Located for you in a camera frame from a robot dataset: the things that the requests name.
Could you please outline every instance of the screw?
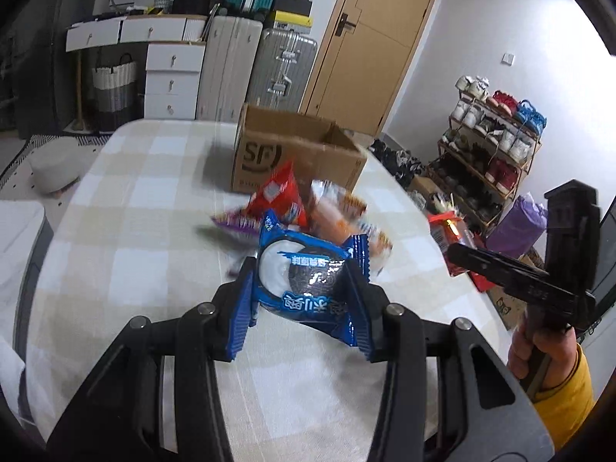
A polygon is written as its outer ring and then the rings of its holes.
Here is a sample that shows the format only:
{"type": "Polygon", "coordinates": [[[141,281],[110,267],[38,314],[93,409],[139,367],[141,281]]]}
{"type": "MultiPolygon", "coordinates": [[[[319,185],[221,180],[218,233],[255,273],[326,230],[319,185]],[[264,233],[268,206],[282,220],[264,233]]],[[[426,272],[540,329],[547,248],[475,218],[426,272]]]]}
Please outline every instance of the screw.
{"type": "Polygon", "coordinates": [[[131,319],[131,322],[130,322],[131,328],[134,328],[135,330],[139,328],[143,328],[147,324],[148,324],[148,320],[146,319],[145,316],[135,316],[133,319],[131,319]]]}
{"type": "Polygon", "coordinates": [[[389,304],[385,310],[392,316],[402,316],[404,314],[404,307],[400,304],[389,304]]]}
{"type": "Polygon", "coordinates": [[[216,306],[211,302],[203,302],[196,307],[196,310],[203,316],[210,316],[210,314],[214,314],[214,311],[216,311],[216,306]]]}
{"type": "Polygon", "coordinates": [[[456,326],[460,330],[470,330],[472,328],[472,323],[469,320],[467,320],[466,318],[457,318],[456,319],[456,326]]]}

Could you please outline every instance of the blue snack package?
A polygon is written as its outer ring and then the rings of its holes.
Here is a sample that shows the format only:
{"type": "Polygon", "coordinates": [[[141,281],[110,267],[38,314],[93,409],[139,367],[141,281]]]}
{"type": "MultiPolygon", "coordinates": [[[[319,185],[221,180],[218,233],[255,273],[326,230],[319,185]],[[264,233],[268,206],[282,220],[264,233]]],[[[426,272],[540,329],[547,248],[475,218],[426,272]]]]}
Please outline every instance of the blue snack package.
{"type": "Polygon", "coordinates": [[[357,262],[370,275],[368,236],[355,234],[342,246],[285,229],[273,211],[266,212],[259,236],[253,284],[251,326],[258,307],[357,345],[345,296],[336,280],[344,262],[357,262]]]}

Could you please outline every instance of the door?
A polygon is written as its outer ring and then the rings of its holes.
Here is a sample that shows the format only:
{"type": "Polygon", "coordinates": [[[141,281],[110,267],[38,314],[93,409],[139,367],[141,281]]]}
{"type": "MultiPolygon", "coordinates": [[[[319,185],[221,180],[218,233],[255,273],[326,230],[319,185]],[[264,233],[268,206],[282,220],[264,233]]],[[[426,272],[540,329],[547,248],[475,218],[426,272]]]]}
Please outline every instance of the door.
{"type": "Polygon", "coordinates": [[[432,0],[344,0],[307,113],[377,135],[432,0]]]}

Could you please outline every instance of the white cushion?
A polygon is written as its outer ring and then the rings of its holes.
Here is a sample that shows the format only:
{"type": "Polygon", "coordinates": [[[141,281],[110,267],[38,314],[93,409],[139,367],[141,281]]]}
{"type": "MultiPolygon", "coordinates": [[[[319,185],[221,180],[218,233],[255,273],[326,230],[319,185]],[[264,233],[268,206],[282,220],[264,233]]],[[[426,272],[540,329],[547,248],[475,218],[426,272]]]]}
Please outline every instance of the white cushion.
{"type": "Polygon", "coordinates": [[[78,147],[75,137],[60,137],[30,154],[28,161],[39,192],[53,193],[79,177],[81,161],[78,147]]]}

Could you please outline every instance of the purple bag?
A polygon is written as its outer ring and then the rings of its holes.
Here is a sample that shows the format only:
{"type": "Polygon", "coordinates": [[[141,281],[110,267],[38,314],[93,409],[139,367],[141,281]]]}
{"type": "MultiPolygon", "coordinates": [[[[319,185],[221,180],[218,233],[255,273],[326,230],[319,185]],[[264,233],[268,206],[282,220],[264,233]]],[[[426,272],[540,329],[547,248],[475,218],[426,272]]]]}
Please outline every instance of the purple bag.
{"type": "Polygon", "coordinates": [[[518,259],[527,253],[547,227],[547,210],[535,203],[529,192],[520,195],[513,207],[485,242],[492,252],[518,259]]]}

